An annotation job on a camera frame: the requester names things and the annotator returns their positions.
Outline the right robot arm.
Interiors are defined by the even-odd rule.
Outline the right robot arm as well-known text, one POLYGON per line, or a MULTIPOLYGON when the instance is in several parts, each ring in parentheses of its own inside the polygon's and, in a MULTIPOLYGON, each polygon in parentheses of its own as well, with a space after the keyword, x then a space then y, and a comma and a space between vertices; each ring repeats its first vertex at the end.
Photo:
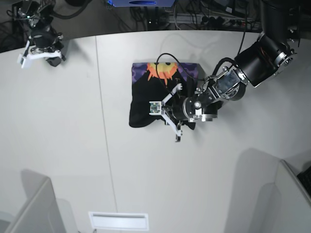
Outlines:
POLYGON ((21 8, 18 9, 16 20, 24 21, 30 32, 27 34, 27 42, 24 52, 19 54, 17 63, 22 68, 27 68, 32 61, 44 59, 50 66, 56 67, 66 61, 62 53, 64 38, 62 33, 52 27, 54 18, 68 20, 80 15, 90 3, 83 0, 80 9, 71 15, 61 15, 54 11, 56 1, 23 0, 21 8))

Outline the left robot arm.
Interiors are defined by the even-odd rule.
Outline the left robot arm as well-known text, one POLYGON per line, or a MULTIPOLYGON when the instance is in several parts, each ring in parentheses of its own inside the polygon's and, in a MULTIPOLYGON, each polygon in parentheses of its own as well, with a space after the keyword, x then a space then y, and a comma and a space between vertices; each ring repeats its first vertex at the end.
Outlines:
POLYGON ((220 60, 212 75, 199 81, 189 95, 173 103, 177 142, 182 136, 183 123, 212 121, 226 101, 240 100, 249 84, 257 87, 293 60, 295 51, 288 44, 290 14, 299 9, 300 4, 298 0, 260 2, 262 32, 257 40, 234 59, 220 60))

